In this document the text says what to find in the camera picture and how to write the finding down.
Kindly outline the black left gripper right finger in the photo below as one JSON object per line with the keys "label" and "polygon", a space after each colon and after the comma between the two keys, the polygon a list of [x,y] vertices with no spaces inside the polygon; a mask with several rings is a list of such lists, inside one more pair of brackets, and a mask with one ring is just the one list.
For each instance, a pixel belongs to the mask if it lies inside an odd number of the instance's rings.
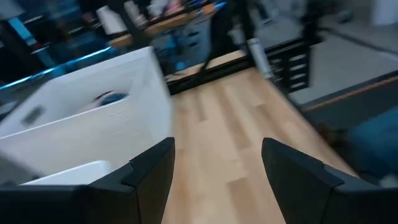
{"label": "black left gripper right finger", "polygon": [[262,142],[266,176],[286,223],[376,223],[375,186],[272,138]]}

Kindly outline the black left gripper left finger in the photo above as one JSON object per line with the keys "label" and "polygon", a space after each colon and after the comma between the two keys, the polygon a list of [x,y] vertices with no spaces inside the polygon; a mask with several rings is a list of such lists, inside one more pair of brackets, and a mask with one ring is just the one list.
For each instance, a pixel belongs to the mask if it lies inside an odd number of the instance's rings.
{"label": "black left gripper left finger", "polygon": [[90,184],[87,223],[162,222],[174,175],[175,139],[168,137]]}

